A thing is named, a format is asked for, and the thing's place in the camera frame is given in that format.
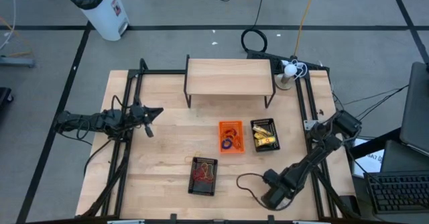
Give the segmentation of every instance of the desk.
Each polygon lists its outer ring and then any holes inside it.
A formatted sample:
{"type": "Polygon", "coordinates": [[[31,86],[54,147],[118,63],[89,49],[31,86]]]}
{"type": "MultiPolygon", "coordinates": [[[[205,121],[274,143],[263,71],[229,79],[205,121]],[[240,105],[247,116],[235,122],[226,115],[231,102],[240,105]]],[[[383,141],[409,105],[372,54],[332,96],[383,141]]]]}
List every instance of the desk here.
{"type": "MultiPolygon", "coordinates": [[[[101,109],[111,107],[113,95],[123,96],[126,76],[127,71],[111,71],[101,109]]],[[[325,71],[310,71],[310,76],[316,108],[324,112],[319,118],[328,119],[335,112],[328,76],[325,71]]],[[[294,203],[280,212],[263,209],[247,191],[235,185],[238,174],[263,174],[269,168],[280,172],[306,155],[296,89],[278,91],[269,109],[264,108],[260,97],[234,95],[196,95],[189,109],[183,89],[184,75],[181,74],[143,76],[142,104],[163,107],[164,112],[152,126],[155,137],[148,138],[143,128],[134,131],[121,218],[169,219],[171,213],[176,213],[179,219],[266,220],[267,215],[275,215],[277,220],[318,218],[310,177],[294,203]],[[256,153],[250,121],[269,117],[274,118],[281,149],[256,153]],[[219,154],[218,126],[222,120],[243,121],[247,145],[245,154],[219,154]],[[187,156],[192,157],[197,151],[202,157],[219,160],[214,197],[187,193],[190,164],[185,163],[185,158],[191,160],[187,156]]],[[[92,152],[106,140],[106,135],[97,133],[92,152]]],[[[89,164],[76,214],[85,212],[105,187],[112,150],[113,144],[89,164]]],[[[332,185],[338,194],[355,195],[344,148],[333,152],[327,162],[332,185]]],[[[240,181],[240,185],[251,188],[258,197],[269,189],[257,177],[246,176],[240,181]]],[[[321,184],[320,189],[324,214],[328,216],[326,193],[321,184]]],[[[114,190],[110,213],[113,212],[116,194],[114,190]]]]}

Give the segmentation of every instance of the wooden tabletop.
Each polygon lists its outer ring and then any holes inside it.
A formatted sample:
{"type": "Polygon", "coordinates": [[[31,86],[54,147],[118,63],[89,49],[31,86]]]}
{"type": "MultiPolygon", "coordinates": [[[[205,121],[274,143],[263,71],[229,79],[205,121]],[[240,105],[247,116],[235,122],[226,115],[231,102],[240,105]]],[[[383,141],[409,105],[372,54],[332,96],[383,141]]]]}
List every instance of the wooden tabletop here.
{"type": "Polygon", "coordinates": [[[273,94],[269,60],[189,59],[189,95],[273,94]]]}
{"type": "MultiPolygon", "coordinates": [[[[328,119],[335,112],[335,107],[326,72],[310,71],[310,75],[317,111],[322,109],[324,112],[319,119],[328,119]]],[[[102,109],[110,109],[113,95],[121,99],[126,76],[127,71],[111,71],[102,109]]],[[[307,100],[305,82],[302,81],[302,84],[307,100]]],[[[257,96],[232,95],[196,95],[189,109],[183,87],[184,75],[143,76],[141,102],[148,107],[163,107],[164,112],[154,121],[153,138],[148,138],[143,128],[134,131],[121,218],[169,219],[171,213],[176,213],[179,219],[266,220],[267,215],[274,215],[276,220],[317,219],[310,177],[290,207],[278,212],[260,207],[247,191],[238,189],[235,184],[239,174],[263,174],[270,168],[281,172],[306,155],[295,88],[277,91],[268,109],[257,96]],[[274,118],[281,146],[278,151],[255,151],[250,121],[263,118],[274,118]],[[243,121],[244,154],[219,153],[219,121],[227,120],[243,121]],[[191,168],[189,161],[198,153],[219,161],[214,197],[187,192],[191,168]]],[[[92,152],[106,139],[106,135],[97,133],[92,152]]],[[[113,144],[96,155],[89,164],[76,214],[85,212],[105,187],[112,150],[113,144]]],[[[344,148],[333,152],[327,162],[332,185],[338,194],[355,194],[344,148]]],[[[240,179],[240,185],[252,189],[257,197],[269,189],[262,179],[254,176],[240,179]]],[[[324,214],[329,216],[326,193],[319,185],[324,214]]],[[[116,194],[115,189],[110,213],[113,212],[116,194]]]]}

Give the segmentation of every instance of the wooden shelf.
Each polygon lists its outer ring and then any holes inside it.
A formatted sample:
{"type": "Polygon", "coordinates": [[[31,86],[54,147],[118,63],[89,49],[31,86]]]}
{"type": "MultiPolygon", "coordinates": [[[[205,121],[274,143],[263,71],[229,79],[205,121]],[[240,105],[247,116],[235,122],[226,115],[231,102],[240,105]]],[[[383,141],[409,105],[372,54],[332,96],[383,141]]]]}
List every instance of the wooden shelf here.
{"type": "Polygon", "coordinates": [[[192,95],[257,95],[272,98],[275,86],[270,61],[188,58],[184,92],[189,106],[192,95]]]}

